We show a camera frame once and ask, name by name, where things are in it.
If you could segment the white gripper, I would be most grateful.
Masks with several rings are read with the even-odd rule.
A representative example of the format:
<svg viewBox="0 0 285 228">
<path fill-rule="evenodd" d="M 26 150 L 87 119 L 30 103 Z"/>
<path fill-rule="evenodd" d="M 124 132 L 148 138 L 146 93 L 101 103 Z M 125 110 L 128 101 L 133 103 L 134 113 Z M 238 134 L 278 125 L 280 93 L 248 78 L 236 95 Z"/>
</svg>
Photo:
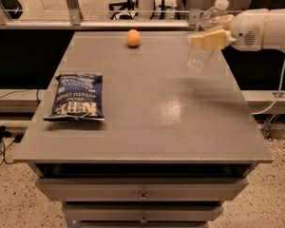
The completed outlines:
<svg viewBox="0 0 285 228">
<path fill-rule="evenodd" d="M 216 25 L 229 30 L 196 32 L 188 36 L 188 41 L 193 48 L 224 49 L 231 45 L 240 51 L 259 51 L 265 17 L 266 9 L 249 9 L 235 17 L 233 14 L 217 16 Z"/>
</svg>

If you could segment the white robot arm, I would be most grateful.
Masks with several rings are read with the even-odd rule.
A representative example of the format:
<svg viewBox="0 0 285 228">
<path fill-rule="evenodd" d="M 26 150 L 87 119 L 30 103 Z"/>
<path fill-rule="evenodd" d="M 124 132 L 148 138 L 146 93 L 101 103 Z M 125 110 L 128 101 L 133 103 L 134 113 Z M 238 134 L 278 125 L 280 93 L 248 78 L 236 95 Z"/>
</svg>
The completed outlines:
<svg viewBox="0 0 285 228">
<path fill-rule="evenodd" d="M 285 9 L 248 9 L 222 16 L 220 24 L 188 36 L 193 48 L 239 51 L 275 49 L 285 53 Z"/>
</svg>

